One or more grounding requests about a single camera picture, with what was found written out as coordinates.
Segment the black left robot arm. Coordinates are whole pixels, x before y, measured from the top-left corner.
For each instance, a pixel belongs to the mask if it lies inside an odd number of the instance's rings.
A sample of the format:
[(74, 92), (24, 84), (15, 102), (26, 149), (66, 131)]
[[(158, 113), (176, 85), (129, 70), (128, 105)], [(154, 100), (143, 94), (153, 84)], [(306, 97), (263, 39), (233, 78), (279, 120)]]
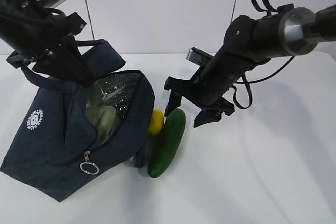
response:
[(42, 74), (83, 86), (94, 82), (77, 41), (86, 22), (57, 7), (66, 0), (1, 0), (1, 40), (13, 52), (6, 61), (26, 74)]

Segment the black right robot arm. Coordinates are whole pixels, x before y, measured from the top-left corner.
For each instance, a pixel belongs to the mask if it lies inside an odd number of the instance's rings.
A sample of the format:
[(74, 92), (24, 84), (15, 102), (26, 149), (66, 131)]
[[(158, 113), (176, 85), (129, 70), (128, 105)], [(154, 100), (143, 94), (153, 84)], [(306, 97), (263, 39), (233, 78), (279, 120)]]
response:
[(335, 41), (335, 6), (318, 12), (292, 4), (272, 8), (267, 15), (252, 19), (240, 15), (227, 28), (223, 45), (215, 55), (195, 47), (187, 53), (188, 61), (198, 70), (188, 80), (167, 78), (164, 88), (170, 92), (165, 114), (169, 115), (186, 98), (200, 109), (194, 120), (198, 127), (218, 122), (239, 106), (224, 94), (242, 79), (247, 89), (246, 72), (276, 57), (296, 57), (312, 52), (321, 42)]

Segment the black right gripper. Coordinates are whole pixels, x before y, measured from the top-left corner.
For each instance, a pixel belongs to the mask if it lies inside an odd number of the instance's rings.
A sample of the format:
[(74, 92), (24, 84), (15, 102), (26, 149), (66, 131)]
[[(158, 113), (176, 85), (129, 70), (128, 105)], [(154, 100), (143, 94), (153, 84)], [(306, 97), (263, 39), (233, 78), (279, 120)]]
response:
[(214, 89), (205, 85), (194, 84), (191, 79), (168, 77), (164, 90), (171, 92), (165, 108), (165, 116), (169, 116), (173, 110), (181, 106), (182, 98), (189, 100), (202, 110), (194, 119), (193, 127), (219, 122), (223, 113), (228, 116), (234, 113), (234, 105), (225, 100), (222, 94), (218, 94)]

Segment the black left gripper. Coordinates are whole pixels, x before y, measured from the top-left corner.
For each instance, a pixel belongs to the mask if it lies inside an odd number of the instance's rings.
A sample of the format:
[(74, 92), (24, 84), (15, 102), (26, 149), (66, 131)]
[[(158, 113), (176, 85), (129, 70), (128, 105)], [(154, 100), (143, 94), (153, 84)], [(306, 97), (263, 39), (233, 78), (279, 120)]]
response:
[(10, 15), (6, 18), (6, 43), (14, 51), (6, 61), (19, 68), (59, 47), (58, 54), (41, 58), (33, 70), (88, 87), (93, 84), (94, 76), (72, 37), (81, 33), (86, 24), (76, 12), (67, 16), (62, 11), (49, 11), (42, 20)]

